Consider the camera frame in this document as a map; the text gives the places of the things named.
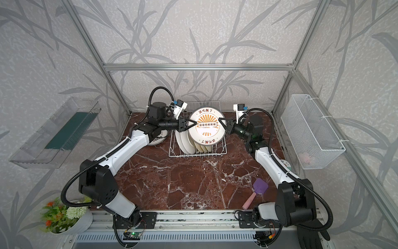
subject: wire dish rack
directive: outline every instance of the wire dish rack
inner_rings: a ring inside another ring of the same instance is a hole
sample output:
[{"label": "wire dish rack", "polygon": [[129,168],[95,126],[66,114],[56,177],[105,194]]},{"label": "wire dish rack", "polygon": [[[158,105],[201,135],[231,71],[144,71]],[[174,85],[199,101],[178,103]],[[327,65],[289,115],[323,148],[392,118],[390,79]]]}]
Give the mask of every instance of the wire dish rack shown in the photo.
[{"label": "wire dish rack", "polygon": [[322,169],[345,151],[327,117],[308,94],[293,94],[282,114],[303,169]]},{"label": "wire dish rack", "polygon": [[[185,118],[189,118],[191,113],[203,106],[209,106],[221,110],[220,101],[198,101],[198,102],[187,102],[187,108],[180,114]],[[203,157],[203,156],[217,156],[217,155],[225,155],[227,153],[226,150],[226,142],[225,137],[221,139],[218,143],[213,145],[211,152],[201,153],[196,149],[195,154],[185,154],[179,148],[176,132],[171,132],[171,140],[170,140],[170,148],[169,148],[169,157]]]}]

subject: plate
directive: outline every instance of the plate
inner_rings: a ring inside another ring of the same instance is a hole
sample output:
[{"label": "plate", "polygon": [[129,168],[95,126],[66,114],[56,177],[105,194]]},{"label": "plate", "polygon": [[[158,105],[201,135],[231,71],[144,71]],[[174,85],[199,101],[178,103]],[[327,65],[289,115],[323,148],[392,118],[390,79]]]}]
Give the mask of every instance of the plate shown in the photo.
[{"label": "plate", "polygon": [[195,147],[198,149],[198,151],[199,151],[200,153],[203,153],[203,152],[204,152],[204,150],[202,149],[202,147],[201,147],[200,144],[195,143]]},{"label": "plate", "polygon": [[191,138],[200,145],[214,145],[225,135],[225,129],[220,124],[219,118],[224,115],[214,107],[204,106],[194,111],[189,119],[197,124],[188,130]]},{"label": "plate", "polygon": [[148,145],[157,145],[157,144],[160,144],[161,142],[163,142],[163,141],[166,139],[167,134],[168,134],[168,131],[166,131],[166,130],[161,131],[160,135],[158,136],[158,137],[161,137],[161,138],[157,138],[157,137],[156,137],[156,138],[155,138],[154,140],[152,140],[152,142],[150,142]]},{"label": "plate", "polygon": [[195,142],[192,140],[192,138],[189,137],[188,131],[183,131],[180,133],[180,135],[181,135],[182,144],[185,150],[188,152],[188,154],[195,154],[196,153]]},{"label": "plate", "polygon": [[213,150],[213,146],[212,145],[206,146],[206,150],[208,152],[211,152]]},{"label": "plate", "polygon": [[184,144],[182,143],[181,133],[179,133],[178,131],[176,131],[176,139],[177,139],[177,144],[181,149],[181,151],[184,152],[184,154],[189,154],[188,151],[185,149]]},{"label": "plate", "polygon": [[206,146],[200,145],[200,147],[202,147],[202,150],[203,150],[204,153],[207,153],[207,152],[208,152]]}]

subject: purple spatula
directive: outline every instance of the purple spatula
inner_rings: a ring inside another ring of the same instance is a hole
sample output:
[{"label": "purple spatula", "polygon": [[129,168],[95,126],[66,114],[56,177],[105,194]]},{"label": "purple spatula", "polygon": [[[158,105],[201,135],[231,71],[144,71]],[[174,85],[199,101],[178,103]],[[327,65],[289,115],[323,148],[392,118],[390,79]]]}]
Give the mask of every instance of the purple spatula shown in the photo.
[{"label": "purple spatula", "polygon": [[268,184],[266,182],[264,182],[262,179],[257,178],[253,184],[253,188],[254,188],[254,193],[247,199],[245,204],[243,204],[243,206],[242,206],[243,210],[247,210],[249,208],[249,206],[252,203],[252,201],[254,200],[254,197],[256,196],[256,194],[264,194],[265,193],[265,191],[268,188]]}]

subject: black glove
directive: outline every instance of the black glove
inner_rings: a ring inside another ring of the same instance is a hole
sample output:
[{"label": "black glove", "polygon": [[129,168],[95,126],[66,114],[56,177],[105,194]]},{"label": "black glove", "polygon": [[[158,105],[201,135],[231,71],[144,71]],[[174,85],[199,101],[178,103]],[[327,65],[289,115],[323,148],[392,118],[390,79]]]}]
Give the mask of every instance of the black glove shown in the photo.
[{"label": "black glove", "polygon": [[[321,227],[322,223],[318,219],[315,219],[309,222],[305,222],[303,223],[303,225],[309,227]],[[328,231],[325,230],[320,233],[327,241],[330,240]],[[301,249],[322,249],[322,244],[318,232],[297,227],[297,236]]]}]

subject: wall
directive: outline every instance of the wall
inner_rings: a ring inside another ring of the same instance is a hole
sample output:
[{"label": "wall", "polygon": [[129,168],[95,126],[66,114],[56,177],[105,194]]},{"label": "wall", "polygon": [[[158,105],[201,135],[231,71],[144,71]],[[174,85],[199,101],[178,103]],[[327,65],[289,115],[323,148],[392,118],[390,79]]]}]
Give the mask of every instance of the wall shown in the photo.
[{"label": "wall", "polygon": [[[106,63],[291,63],[318,0],[73,0]],[[272,109],[287,72],[113,72],[132,110],[165,86],[184,101]],[[168,103],[166,94],[157,101]]]},{"label": "wall", "polygon": [[[377,0],[329,5],[298,67],[396,204],[397,7],[397,1]],[[289,90],[285,103],[290,94],[303,93],[294,81]],[[344,155],[324,169],[300,173],[333,210],[329,233],[336,248],[398,248],[398,238]]]},{"label": "wall", "polygon": [[[128,116],[57,1],[0,3],[0,247],[55,248],[40,231],[41,207],[80,163],[104,154]],[[59,169],[23,169],[9,158],[71,96],[97,99],[101,112]],[[69,199],[81,197],[74,184]]]}]

